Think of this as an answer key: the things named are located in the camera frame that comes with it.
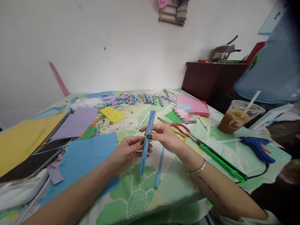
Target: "cooking pot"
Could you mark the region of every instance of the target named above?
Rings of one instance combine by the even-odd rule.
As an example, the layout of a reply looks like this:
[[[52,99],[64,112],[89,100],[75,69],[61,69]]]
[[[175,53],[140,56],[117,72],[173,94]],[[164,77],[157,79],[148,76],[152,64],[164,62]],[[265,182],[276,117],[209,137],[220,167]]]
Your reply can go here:
[[[212,55],[212,61],[213,62],[218,62],[219,59],[226,60],[228,59],[230,53],[232,52],[240,52],[240,49],[235,49],[234,44],[229,44],[229,45],[221,45],[215,48],[213,51]]]

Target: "hand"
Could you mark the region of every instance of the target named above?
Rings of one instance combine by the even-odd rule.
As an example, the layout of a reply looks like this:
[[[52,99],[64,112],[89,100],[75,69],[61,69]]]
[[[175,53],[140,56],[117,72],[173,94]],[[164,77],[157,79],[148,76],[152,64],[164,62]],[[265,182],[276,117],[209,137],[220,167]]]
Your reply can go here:
[[[128,137],[123,139],[119,146],[108,157],[107,163],[112,168],[113,174],[118,175],[130,164],[136,157],[141,157],[142,152],[137,152],[143,149],[145,137]],[[152,153],[152,145],[149,144],[148,153]]]
[[[147,126],[142,127],[140,132],[147,130]],[[156,133],[150,133],[147,138],[154,141],[159,141],[169,152],[177,154],[185,147],[185,143],[176,135],[171,126],[167,124],[153,124],[153,128]]]

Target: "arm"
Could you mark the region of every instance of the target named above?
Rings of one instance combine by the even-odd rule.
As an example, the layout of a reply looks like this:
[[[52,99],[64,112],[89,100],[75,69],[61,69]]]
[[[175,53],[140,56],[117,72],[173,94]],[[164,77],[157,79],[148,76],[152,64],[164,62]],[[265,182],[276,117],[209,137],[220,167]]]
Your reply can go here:
[[[143,148],[144,139],[144,137],[124,139],[106,161],[22,224],[76,224],[110,179],[124,170],[135,157],[142,156],[142,152],[137,151]]]
[[[198,171],[204,159],[184,143],[166,124],[155,124],[147,138],[160,141],[170,152],[176,154],[187,170]],[[266,220],[265,212],[232,180],[209,162],[205,168],[192,175],[199,189],[208,198],[216,211],[225,217],[238,221],[241,217]]]

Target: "scissors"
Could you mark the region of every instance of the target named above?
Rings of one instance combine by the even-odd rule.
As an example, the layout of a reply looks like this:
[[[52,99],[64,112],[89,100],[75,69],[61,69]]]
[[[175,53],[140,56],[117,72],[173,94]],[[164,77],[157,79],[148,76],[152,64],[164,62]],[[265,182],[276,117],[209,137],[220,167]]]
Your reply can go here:
[[[173,129],[173,131],[176,133],[176,134],[179,134],[180,136],[183,137],[183,141],[186,141],[187,140],[187,137],[189,137],[189,135],[185,132],[183,132],[178,126],[182,126],[184,129],[186,129],[188,132],[190,132],[190,130],[185,126],[185,125],[182,125],[180,123],[170,123],[170,122],[167,122],[165,120],[163,120],[162,118],[158,117],[158,119],[160,119],[161,121],[163,121],[164,123],[172,126],[172,127],[175,127],[177,130]]]

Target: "silver bangle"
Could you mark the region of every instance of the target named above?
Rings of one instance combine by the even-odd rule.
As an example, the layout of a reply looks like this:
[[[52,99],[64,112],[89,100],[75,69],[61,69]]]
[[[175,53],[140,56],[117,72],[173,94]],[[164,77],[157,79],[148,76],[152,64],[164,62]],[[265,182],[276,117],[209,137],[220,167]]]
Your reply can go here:
[[[200,171],[202,171],[202,170],[204,169],[205,165],[206,165],[206,159],[204,159],[203,166],[200,168],[200,170],[198,170],[198,171],[196,171],[196,172],[191,172],[191,171],[189,171],[187,174],[190,176],[190,175],[192,175],[192,174],[199,173]]]

